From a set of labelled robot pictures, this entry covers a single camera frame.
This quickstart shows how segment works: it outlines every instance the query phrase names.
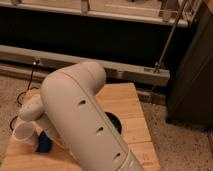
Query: hole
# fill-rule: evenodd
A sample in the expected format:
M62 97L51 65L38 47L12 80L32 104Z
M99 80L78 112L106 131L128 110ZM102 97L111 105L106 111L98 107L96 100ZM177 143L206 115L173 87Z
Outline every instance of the hole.
M85 104L86 104L86 100L82 100L78 103L78 106L85 105Z
M114 162L117 162L118 161L118 158L121 156L121 153L117 153L116 155L115 155L115 157L113 158L113 161Z
M101 132L104 130L103 127L100 127L97 131L96 131L96 135L100 135Z

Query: black panel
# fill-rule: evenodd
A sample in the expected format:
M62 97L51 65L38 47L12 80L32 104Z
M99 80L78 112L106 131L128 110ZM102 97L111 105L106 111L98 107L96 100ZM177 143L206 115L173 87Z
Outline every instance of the black panel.
M171 29L5 7L0 7L0 21L1 44L151 67ZM176 70L193 33L193 28L176 30L165 61L171 71Z

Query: black cabinet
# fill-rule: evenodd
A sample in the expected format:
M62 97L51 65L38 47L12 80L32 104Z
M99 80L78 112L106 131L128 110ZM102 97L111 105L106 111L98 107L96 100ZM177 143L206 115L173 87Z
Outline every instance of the black cabinet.
M213 15L202 6L197 33L167 98L168 120L213 125Z

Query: metal rod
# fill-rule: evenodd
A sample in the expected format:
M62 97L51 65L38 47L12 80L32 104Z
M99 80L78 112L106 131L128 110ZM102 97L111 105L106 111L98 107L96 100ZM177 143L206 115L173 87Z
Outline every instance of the metal rod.
M175 31L175 29L176 29L176 27L178 25L178 22L180 20L180 17L182 15L182 12L184 10L184 7L185 7L186 3L187 3L187 0L183 0L182 4L181 4L181 6L180 6L180 8L178 10L177 16L175 18L175 22L174 22L174 24L172 26L172 29L171 29L170 33L169 33L169 36L168 36L168 39L167 39L166 44L164 46L163 52L161 54L161 57L160 57L159 61L157 62L157 64L155 65L154 72L157 72L162 67L162 63L163 63L163 60L165 58L165 54L166 54L166 52L168 50L168 47L169 47L170 42L172 40L172 37L174 35L174 31Z

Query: blue object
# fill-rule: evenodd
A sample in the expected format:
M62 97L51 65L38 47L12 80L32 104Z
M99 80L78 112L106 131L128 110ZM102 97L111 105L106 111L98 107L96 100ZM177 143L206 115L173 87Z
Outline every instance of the blue object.
M52 140L48 138L44 131L41 132L38 138L39 145L36 149L38 153L49 153L52 148Z

